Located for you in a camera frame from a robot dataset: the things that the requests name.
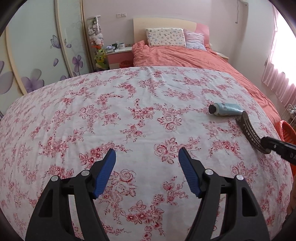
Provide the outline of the red mesh wastebasket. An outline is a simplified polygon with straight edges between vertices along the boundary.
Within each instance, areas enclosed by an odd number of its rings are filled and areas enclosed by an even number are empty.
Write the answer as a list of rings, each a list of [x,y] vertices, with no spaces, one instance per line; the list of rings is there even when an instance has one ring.
[[[125,60],[119,63],[119,68],[133,67],[133,60]]]

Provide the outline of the floral white pillow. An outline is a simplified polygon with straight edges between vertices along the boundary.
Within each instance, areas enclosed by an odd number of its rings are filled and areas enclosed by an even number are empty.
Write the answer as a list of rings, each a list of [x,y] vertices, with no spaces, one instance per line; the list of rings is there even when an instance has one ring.
[[[145,33],[150,47],[186,47],[184,30],[181,28],[147,28]]]

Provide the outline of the pink white nightstand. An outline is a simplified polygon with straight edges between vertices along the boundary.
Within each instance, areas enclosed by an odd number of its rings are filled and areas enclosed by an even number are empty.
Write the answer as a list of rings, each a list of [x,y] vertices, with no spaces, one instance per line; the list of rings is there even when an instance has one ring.
[[[107,53],[109,69],[118,69],[120,62],[133,59],[132,47],[125,47],[124,49],[117,49]]]

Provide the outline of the light blue cosmetic tube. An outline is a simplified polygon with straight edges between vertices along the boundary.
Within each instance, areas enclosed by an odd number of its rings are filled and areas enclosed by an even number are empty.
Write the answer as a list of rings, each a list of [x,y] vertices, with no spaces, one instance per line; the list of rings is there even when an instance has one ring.
[[[232,103],[214,103],[208,107],[208,111],[216,116],[239,116],[243,113],[239,105]]]

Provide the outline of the far side nightstand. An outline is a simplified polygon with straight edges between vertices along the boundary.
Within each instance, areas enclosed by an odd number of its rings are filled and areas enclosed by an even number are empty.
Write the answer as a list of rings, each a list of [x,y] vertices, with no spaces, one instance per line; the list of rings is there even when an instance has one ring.
[[[224,55],[224,54],[222,54],[222,53],[220,53],[220,52],[217,52],[217,51],[215,51],[215,53],[216,53],[218,56],[220,56],[224,61],[228,62],[229,58],[228,58],[226,55]]]

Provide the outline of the white mug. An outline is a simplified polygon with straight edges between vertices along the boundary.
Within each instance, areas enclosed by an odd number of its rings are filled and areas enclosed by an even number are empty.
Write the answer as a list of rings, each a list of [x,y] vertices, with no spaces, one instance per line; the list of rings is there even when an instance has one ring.
[[[125,48],[125,44],[124,43],[119,43],[118,44],[118,48],[119,49],[124,49]]]

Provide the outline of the floral pink white tablecloth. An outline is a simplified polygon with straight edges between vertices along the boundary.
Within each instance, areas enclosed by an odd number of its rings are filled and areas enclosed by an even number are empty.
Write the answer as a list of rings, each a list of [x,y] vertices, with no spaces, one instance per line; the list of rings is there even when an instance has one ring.
[[[234,117],[211,115],[219,102],[238,104],[260,136],[278,138],[263,105],[225,71],[135,67],[35,90],[1,120],[1,210],[24,237],[52,176],[73,177],[114,149],[116,165],[95,200],[109,238],[183,240],[200,203],[178,162],[186,148],[221,176],[242,175],[274,236],[289,202],[290,165],[252,148]]]

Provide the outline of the floral sliding wardrobe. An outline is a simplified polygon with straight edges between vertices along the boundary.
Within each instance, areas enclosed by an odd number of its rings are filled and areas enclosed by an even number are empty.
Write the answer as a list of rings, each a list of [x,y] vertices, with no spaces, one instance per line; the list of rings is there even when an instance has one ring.
[[[1,34],[1,115],[26,93],[92,72],[82,1],[26,1]]]

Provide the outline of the plush toy display tube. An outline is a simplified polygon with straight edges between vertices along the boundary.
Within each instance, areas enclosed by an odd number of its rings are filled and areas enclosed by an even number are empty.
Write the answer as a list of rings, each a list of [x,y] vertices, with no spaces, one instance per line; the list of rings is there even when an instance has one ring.
[[[95,71],[104,71],[109,68],[100,25],[100,17],[101,15],[93,16],[86,21],[89,51]]]

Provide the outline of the salmon pink bed duvet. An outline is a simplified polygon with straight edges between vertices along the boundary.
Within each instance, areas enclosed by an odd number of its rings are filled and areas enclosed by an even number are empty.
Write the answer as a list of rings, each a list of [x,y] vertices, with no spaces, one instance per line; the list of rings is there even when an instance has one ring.
[[[135,67],[191,67],[228,73],[249,92],[274,125],[281,121],[281,117],[272,101],[243,74],[211,49],[203,51],[176,46],[150,47],[144,41],[140,41],[133,45],[132,53],[133,66]]]

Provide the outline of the pink striped pillow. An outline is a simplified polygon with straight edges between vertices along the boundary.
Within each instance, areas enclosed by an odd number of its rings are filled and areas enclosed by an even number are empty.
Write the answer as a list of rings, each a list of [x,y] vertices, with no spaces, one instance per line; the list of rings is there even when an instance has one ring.
[[[188,49],[203,50],[205,47],[205,36],[203,33],[195,33],[188,30],[184,30],[186,47]]]

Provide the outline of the pink window curtain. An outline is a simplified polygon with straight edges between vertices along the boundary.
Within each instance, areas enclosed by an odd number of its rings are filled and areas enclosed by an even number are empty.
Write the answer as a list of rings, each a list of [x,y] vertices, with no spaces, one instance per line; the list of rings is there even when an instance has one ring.
[[[274,6],[273,23],[273,39],[262,82],[284,106],[295,105],[295,35]]]

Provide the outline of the orange plastic laundry basket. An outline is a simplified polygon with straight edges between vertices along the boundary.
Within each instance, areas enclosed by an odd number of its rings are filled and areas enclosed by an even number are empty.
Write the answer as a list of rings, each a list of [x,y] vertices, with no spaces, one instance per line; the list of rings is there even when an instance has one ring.
[[[295,176],[295,148],[291,149],[287,147],[288,145],[295,146],[295,130],[284,120],[277,122],[275,129],[281,141],[287,143],[283,148],[283,153],[280,155],[290,162],[292,175]]]

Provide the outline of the wall power outlet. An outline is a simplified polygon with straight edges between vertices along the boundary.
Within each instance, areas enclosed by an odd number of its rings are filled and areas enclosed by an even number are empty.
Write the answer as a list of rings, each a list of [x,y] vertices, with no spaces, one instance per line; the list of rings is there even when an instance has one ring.
[[[126,16],[127,16],[126,13],[116,14],[117,18],[125,18]]]

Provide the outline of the brown hair claw clip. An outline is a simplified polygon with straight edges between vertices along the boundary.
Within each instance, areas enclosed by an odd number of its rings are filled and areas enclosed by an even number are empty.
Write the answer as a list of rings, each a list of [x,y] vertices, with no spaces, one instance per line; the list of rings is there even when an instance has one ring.
[[[259,135],[256,133],[255,129],[253,128],[246,111],[243,111],[241,116],[238,116],[236,118],[236,122],[239,125],[239,127],[241,128],[243,134],[245,135],[248,142],[251,144],[251,146],[253,148],[257,149],[258,151],[260,151],[263,154],[270,154],[271,153],[271,150],[265,149],[261,145],[261,143],[260,143],[261,138],[259,137]]]

